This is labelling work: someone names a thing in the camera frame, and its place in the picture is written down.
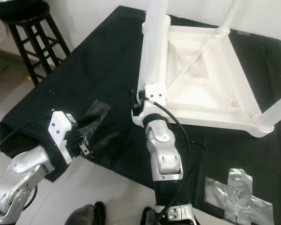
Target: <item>black stool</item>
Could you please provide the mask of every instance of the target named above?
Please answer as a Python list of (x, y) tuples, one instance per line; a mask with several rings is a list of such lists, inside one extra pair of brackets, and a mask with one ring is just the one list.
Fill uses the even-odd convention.
[[(70, 51), (64, 39), (62, 38), (54, 20), (50, 15), (50, 6), (46, 2), (42, 0), (37, 1), (36, 3), (29, 5), (25, 8), (9, 13), (8, 15), (1, 16), (1, 19), (9, 27), (10, 32), (15, 40), (15, 43), (18, 47), (18, 50), (21, 54), (21, 57), (26, 65), (26, 68), (31, 76), (34, 85), (37, 85), (39, 83), (37, 79), (38, 77), (42, 79), (44, 78), (41, 75), (35, 73), (35, 67), (41, 64), (46, 74), (48, 75), (52, 70), (47, 59), (51, 58), (56, 67), (62, 61), (62, 59), (58, 58), (54, 53), (52, 48), (53, 46), (59, 44), (66, 56), (70, 54)], [(55, 39), (48, 37), (45, 34), (43, 27), (40, 23), (43, 20), (47, 21), (49, 27), (55, 35)], [(24, 29), (27, 35), (26, 39), (21, 40), (16, 26), (20, 26)], [(41, 48), (37, 40), (37, 36), (40, 36), (44, 44), (43, 49)], [(25, 49), (24, 44), (27, 42), (31, 43), (34, 52), (30, 52)], [(28, 55), (32, 55), (38, 58), (39, 61), (32, 65), (31, 61), (28, 58)]]

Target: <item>white bracket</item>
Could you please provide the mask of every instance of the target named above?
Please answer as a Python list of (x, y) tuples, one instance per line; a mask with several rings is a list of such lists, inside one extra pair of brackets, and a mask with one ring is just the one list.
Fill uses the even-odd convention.
[(71, 129), (72, 124), (62, 111), (53, 113), (48, 131), (68, 165), (72, 163), (72, 158), (66, 148), (67, 141), (64, 139), (66, 132)]

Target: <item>black fabric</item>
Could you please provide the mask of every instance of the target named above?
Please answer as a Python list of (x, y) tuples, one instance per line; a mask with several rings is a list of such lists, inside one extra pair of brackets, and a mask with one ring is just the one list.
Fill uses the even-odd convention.
[[(1, 138), (13, 128), (39, 118), (52, 109), (81, 118), (96, 100), (111, 109), (93, 136), (118, 132), (117, 138), (100, 149), (91, 161), (122, 174), (149, 188), (153, 187), (150, 155), (144, 129), (132, 123), (129, 90), (137, 88), (141, 59), (143, 11), (118, 7), (43, 82), (32, 90), (2, 120)], [(173, 25), (213, 27), (172, 18)], [(233, 30), (231, 42), (262, 111), (281, 98), (281, 41)], [(2, 150), (13, 157), (31, 146), (50, 139), (47, 123), (23, 130)], [(178, 128), (172, 125), (175, 132)], [(275, 224), (281, 225), (281, 122), (263, 138), (244, 131), (185, 126), (191, 140), (203, 142), (209, 150), (200, 170), (187, 180), (188, 200), (209, 214), (222, 218), (223, 210), (204, 202), (205, 177), (227, 184), (230, 168), (242, 168), (253, 177), (253, 195), (274, 205)], [(177, 140), (183, 164), (185, 143)], [(202, 149), (192, 146), (190, 165)], [(48, 176), (60, 176), (55, 171)]]

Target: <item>stool leg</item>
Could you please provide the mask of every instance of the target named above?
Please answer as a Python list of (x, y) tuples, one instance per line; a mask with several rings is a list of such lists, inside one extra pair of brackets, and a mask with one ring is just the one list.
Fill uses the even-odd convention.
[(49, 14), (47, 17), (46, 17), (46, 21), (48, 23), (48, 25), (50, 26), (53, 34), (55, 35), (56, 39), (58, 40), (62, 50), (65, 52), (66, 56), (68, 56), (70, 54), (70, 50), (68, 49), (62, 35), (60, 34), (52, 16)]
[(37, 79), (37, 75), (36, 73), (34, 72), (34, 69), (33, 69), (33, 66), (30, 62), (30, 59), (28, 58), (28, 55), (26, 54), (25, 52), (25, 48), (24, 48), (24, 45), (22, 43), (22, 40), (21, 40), (21, 37), (19, 35), (19, 32), (17, 30), (17, 27), (15, 25), (8, 25), (9, 27), (9, 30), (10, 30), (10, 33), (11, 35), (13, 36), (14, 40), (15, 40), (15, 44), (17, 45), (17, 48), (20, 52), (20, 55), (22, 57), (22, 60), (31, 76), (31, 79), (33, 81), (33, 84), (34, 86), (37, 86), (38, 85), (38, 79)]
[(24, 25), (23, 28), (24, 28), (24, 31), (26, 32), (26, 35), (27, 35), (37, 57), (39, 58), (46, 74), (48, 75), (52, 70), (49, 66), (49, 63), (47, 62), (47, 59), (45, 58), (45, 55), (41, 49), (41, 46), (39, 45), (39, 43), (37, 41), (37, 37), (35, 36), (32, 28), (29, 25)]
[[(34, 25), (37, 29), (37, 32), (38, 32), (39, 36), (42, 39), (43, 44), (45, 45), (45, 47), (48, 46), (50, 43), (49, 43), (48, 38), (47, 38), (47, 36), (44, 32), (44, 29), (42, 28), (42, 25), (40, 23), (37, 23), (37, 24), (34, 24)], [(57, 67), (59, 65), (59, 61), (58, 61), (53, 49), (49, 48), (48, 53), (49, 53), (52, 61), (54, 62), (55, 66)]]

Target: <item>white floor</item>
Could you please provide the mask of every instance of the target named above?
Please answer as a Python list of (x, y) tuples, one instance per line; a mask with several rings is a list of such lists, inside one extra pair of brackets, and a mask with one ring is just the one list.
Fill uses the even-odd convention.
[[(21, 63), (15, 65), (26, 73)], [(0, 74), (0, 121), (29, 91), (33, 84), (11, 69)], [(10, 159), (0, 153), (0, 175)], [(43, 180), (33, 204), (25, 210), (17, 225), (63, 225), (77, 208), (96, 201), (106, 203), (107, 225), (138, 225), (142, 210), (153, 206), (153, 190), (126, 179), (113, 171), (81, 157), (54, 183)], [(201, 225), (228, 225), (195, 210)]]

